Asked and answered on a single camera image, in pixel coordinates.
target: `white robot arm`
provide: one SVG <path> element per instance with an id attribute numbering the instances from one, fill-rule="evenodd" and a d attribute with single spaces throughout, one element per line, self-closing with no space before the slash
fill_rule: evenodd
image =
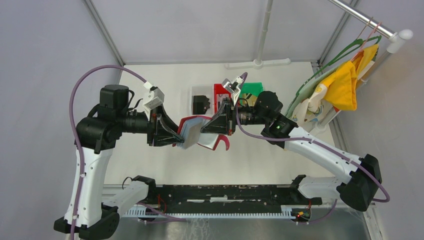
<path id="1" fill-rule="evenodd" d="M 240 77 L 237 80 L 232 84 L 226 81 L 226 88 L 240 91 Z M 157 87 L 150 90 L 155 93 L 154 97 L 143 103 L 145 108 L 149 108 L 147 116 L 145 112 L 138 113 L 128 108 L 128 87 L 107 85 L 100 91 L 100 104 L 76 126 L 85 158 L 82 189 L 77 195 L 80 179 L 80 156 L 77 151 L 77 172 L 70 204 L 64 217 L 55 221 L 56 231 L 69 233 L 71 222 L 76 220 L 75 232 L 79 233 L 80 238 L 107 239 L 115 232 L 124 213 L 139 201 L 149 198 L 156 187 L 155 180 L 137 176 L 127 188 L 102 203 L 107 165 L 116 141 L 123 132 L 146 134 L 147 143 L 155 147 L 184 142 L 177 134 L 178 126 L 167 116 L 161 104 L 163 93 Z M 361 158 L 320 141 L 283 116 L 280 113 L 282 106 L 275 93 L 270 91 L 259 94 L 255 106 L 236 107 L 234 100 L 226 98 L 201 132 L 232 135 L 236 130 L 236 122 L 242 125 L 265 125 L 261 132 L 263 139 L 301 154 L 334 174 L 334 177 L 318 178 L 298 176 L 296 179 L 301 180 L 294 187 L 304 198 L 340 198 L 348 206 L 366 211 L 379 187 L 357 166 L 366 169 L 381 183 L 377 159 L 371 155 Z M 335 153 L 342 154 L 349 161 Z M 77 214 L 73 214 L 75 199 L 79 199 Z"/>

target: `red box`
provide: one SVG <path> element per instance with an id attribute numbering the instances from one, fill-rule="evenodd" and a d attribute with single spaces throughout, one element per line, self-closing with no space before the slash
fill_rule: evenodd
<path id="1" fill-rule="evenodd" d="M 221 84 L 217 83 L 213 85 L 213 101 L 215 102 L 215 113 L 221 105 L 221 100 L 225 97 L 231 98 L 231 93 L 227 91 Z"/>

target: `white table surface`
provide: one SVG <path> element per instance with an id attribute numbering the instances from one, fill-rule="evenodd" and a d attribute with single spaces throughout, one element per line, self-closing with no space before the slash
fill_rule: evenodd
<path id="1" fill-rule="evenodd" d="M 143 76 L 165 94 L 164 108 L 179 125 L 180 119 L 190 115 L 190 89 L 193 85 L 221 83 L 248 72 L 247 83 L 262 82 L 265 90 L 276 92 L 284 104 L 284 113 L 300 85 L 313 70 L 309 62 L 293 62 L 286 66 L 257 69 L 228 70 L 224 64 L 167 64 L 128 65 L 127 68 Z M 124 72 L 119 84 L 135 92 L 132 105 L 143 97 L 143 83 Z M 245 126 L 260 135 L 263 126 Z M 329 128 L 317 137 L 334 145 Z M 105 184 L 121 184 L 125 177 L 136 175 L 154 178 L 157 184 L 176 185 L 244 185 L 289 184 L 300 174 L 313 177 L 332 176 L 330 172 L 305 157 L 255 139 L 238 127 L 228 136 L 230 149 L 221 142 L 215 151 L 195 145 L 183 150 L 178 147 L 150 147 L 145 134 L 124 133 L 116 143 L 107 167 Z"/>

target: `green hanger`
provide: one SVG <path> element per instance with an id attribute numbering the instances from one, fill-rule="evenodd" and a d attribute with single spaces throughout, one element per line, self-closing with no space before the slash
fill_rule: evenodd
<path id="1" fill-rule="evenodd" d="M 380 42 L 380 40 L 382 39 L 382 36 L 381 35 L 378 35 L 378 36 L 374 36 L 374 37 L 371 37 L 371 38 L 369 38 L 367 41 L 366 41 L 366 43 L 367 42 L 370 42 L 370 41 L 372 41 L 372 40 L 375 40 L 375 39 L 377 39 L 377 41 L 373 44 L 373 45 L 375 45 L 375 44 L 378 44 L 379 42 Z M 316 73 L 314 73 L 308 80 L 306 80 L 303 84 L 302 84 L 302 86 L 299 88 L 299 90 L 297 90 L 297 92 L 296 92 L 296 97 L 294 98 L 294 100 L 290 103 L 290 105 L 288 106 L 288 110 L 292 107 L 292 105 L 293 105 L 293 103 L 295 102 L 295 100 L 296 100 L 296 98 L 299 96 L 299 94 L 300 94 L 300 91 L 302 90 L 302 88 L 310 81 L 310 80 L 312 80 L 316 75 L 318 75 L 319 73 L 321 73 L 325 68 L 327 68 L 327 67 L 329 67 L 329 66 L 331 66 L 331 65 L 333 65 L 333 64 L 335 64 L 336 62 L 338 62 L 340 59 L 342 59 L 342 58 L 344 58 L 344 57 L 346 57 L 347 55 L 349 55 L 349 54 L 351 54 L 352 52 L 354 52 L 355 50 L 357 50 L 357 49 L 359 49 L 361 46 L 362 46 L 362 44 L 364 43 L 364 40 L 363 39 L 361 39 L 361 38 L 358 38 L 358 39 L 355 39 L 352 43 L 350 43 L 349 45 L 347 45 L 341 52 L 339 52 L 338 54 L 337 54 L 337 56 L 335 56 L 331 61 L 329 61 L 325 66 L 323 66 L 323 67 L 321 67 Z"/>

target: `clothing rack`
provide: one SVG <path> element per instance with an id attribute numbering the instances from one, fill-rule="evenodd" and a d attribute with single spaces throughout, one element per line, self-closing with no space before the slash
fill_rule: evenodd
<path id="1" fill-rule="evenodd" d="M 365 13 L 355 9 L 344 1 L 341 0 L 328 0 L 337 7 L 343 9 L 346 13 L 360 20 L 362 23 L 367 24 L 368 27 L 374 29 L 379 22 L 375 19 L 369 17 Z M 376 31 L 382 36 L 387 38 L 390 41 L 389 46 L 386 48 L 386 51 L 376 59 L 372 67 L 364 74 L 361 81 L 366 84 L 370 77 L 383 65 L 383 63 L 393 54 L 397 53 L 398 50 L 405 44 L 406 40 L 410 40 L 413 37 L 413 32 L 409 29 L 401 30 L 400 32 L 394 32 L 390 28 L 380 25 L 377 27 Z M 324 119 L 321 122 L 316 122 L 314 128 L 317 131 L 325 130 L 326 125 L 333 120 L 340 111 L 336 112 L 334 108 L 327 113 Z"/>

